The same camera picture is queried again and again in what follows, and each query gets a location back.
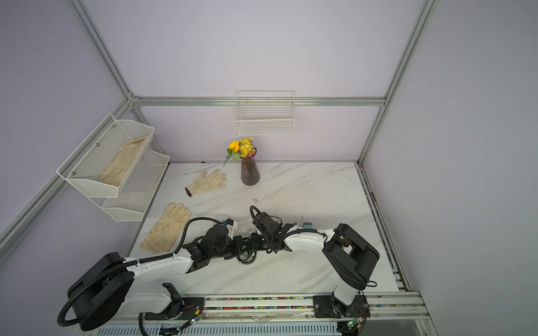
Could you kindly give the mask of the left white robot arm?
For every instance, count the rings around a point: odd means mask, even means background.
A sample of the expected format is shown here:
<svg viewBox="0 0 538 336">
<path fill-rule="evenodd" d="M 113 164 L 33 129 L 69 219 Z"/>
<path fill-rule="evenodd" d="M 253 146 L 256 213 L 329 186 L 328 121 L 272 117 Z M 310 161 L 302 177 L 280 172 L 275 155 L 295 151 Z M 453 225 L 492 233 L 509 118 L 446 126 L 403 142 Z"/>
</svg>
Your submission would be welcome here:
<svg viewBox="0 0 538 336">
<path fill-rule="evenodd" d="M 184 299 L 169 277 L 200 270 L 216 258 L 237 259 L 246 265 L 255 261 L 257 252 L 266 247 L 263 237 L 258 233 L 230 237 L 231 224 L 231 219 L 216 222 L 190 243 L 182 235 L 171 252 L 135 259 L 108 253 L 68 290 L 57 324 L 89 331 L 121 315 L 160 320 L 199 315 L 203 300 Z"/>
</svg>

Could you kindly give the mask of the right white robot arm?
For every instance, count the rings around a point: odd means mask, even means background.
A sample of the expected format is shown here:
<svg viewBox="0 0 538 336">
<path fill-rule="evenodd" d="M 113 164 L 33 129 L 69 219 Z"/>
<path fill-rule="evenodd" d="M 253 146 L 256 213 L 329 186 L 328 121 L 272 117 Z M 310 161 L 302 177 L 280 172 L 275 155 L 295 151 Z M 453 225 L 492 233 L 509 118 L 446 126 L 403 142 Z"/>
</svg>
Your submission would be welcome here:
<svg viewBox="0 0 538 336">
<path fill-rule="evenodd" d="M 282 224 L 257 207 L 249 208 L 252 222 L 263 237 L 267 253 L 308 251 L 321 253 L 340 277 L 332 297 L 348 308 L 360 291 L 376 287 L 371 275 L 377 265 L 378 250 L 349 225 L 341 223 L 332 230 L 301 228 Z"/>
</svg>

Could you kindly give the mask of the clear pouch with black zipper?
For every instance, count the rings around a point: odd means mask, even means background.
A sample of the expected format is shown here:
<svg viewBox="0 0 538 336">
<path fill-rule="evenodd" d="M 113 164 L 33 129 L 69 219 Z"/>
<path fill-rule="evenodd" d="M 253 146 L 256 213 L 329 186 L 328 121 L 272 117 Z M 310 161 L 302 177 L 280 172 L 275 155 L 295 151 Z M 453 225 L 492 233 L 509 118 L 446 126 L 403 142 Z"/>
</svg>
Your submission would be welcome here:
<svg viewBox="0 0 538 336">
<path fill-rule="evenodd" d="M 256 260 L 256 257 L 257 257 L 257 251 L 252 250 L 252 249 L 245 249 L 236 258 L 241 264 L 250 265 Z"/>
</svg>

